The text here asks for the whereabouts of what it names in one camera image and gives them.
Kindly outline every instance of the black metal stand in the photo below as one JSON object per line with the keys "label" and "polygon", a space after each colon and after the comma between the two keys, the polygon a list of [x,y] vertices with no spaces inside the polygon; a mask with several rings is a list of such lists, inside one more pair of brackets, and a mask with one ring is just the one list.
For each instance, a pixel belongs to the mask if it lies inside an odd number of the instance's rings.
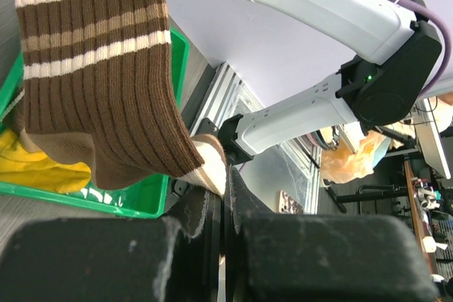
{"label": "black metal stand", "polygon": [[[362,185],[357,190],[356,194],[344,194],[338,196],[332,187],[326,188],[328,195],[336,203],[337,207],[341,212],[346,214],[348,210],[346,209],[344,203],[353,203],[353,202],[367,202],[367,201],[378,201],[380,199],[389,199],[404,197],[408,195],[408,190],[405,187],[397,187],[395,185]],[[381,192],[363,192],[364,190],[382,190]]]}

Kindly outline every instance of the green bin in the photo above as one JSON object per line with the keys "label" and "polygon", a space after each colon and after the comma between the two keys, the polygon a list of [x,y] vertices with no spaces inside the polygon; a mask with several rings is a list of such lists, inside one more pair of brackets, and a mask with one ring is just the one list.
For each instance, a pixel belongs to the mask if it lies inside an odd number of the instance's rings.
{"label": "green bin", "polygon": [[[176,102],[180,105],[185,69],[189,57],[189,43],[178,31],[171,29],[171,75]],[[22,54],[17,58],[0,90],[0,112],[4,112],[21,82]],[[121,190],[105,191],[89,183],[84,189],[71,194],[57,194],[44,190],[0,182],[0,194],[43,199],[78,208],[91,209],[125,217],[155,219],[163,214],[168,176],[155,174]]]}

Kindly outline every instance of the yellow cloth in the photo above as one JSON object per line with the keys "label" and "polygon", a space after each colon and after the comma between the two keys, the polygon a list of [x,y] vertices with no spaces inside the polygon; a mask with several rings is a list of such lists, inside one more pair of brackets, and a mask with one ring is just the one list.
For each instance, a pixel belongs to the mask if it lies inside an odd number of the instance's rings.
{"label": "yellow cloth", "polygon": [[90,179],[90,168],[83,163],[58,164],[42,151],[27,152],[10,129],[0,135],[2,182],[64,194],[79,191]]}

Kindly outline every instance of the brown striped sock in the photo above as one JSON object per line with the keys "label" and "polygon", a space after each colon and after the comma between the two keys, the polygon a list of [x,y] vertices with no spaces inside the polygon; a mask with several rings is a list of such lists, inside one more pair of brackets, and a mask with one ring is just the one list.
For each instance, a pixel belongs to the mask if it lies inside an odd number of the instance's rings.
{"label": "brown striped sock", "polygon": [[222,146],[192,140],[171,85],[165,0],[16,0],[25,130],[99,188],[164,173],[223,194]]}

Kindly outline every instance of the wooden table surface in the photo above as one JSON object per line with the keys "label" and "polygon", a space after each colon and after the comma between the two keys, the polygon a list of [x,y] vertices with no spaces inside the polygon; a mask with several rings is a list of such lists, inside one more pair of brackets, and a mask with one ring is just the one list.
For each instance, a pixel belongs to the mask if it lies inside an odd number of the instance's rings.
{"label": "wooden table surface", "polygon": [[415,196],[416,190],[412,184],[413,173],[411,168],[410,161],[404,161],[404,173],[406,174],[406,184],[408,186],[408,197],[409,197],[409,204],[411,206],[411,215],[412,215],[412,222],[413,222],[413,230],[415,233],[415,239],[417,240],[418,245],[423,254],[423,258],[427,262],[431,272],[434,274],[436,270],[434,268],[433,261],[431,259],[432,254],[429,254],[425,250],[425,245],[423,244],[423,238],[428,236],[429,233],[426,230],[425,223],[423,222],[420,214],[418,213],[417,204],[415,203]]}

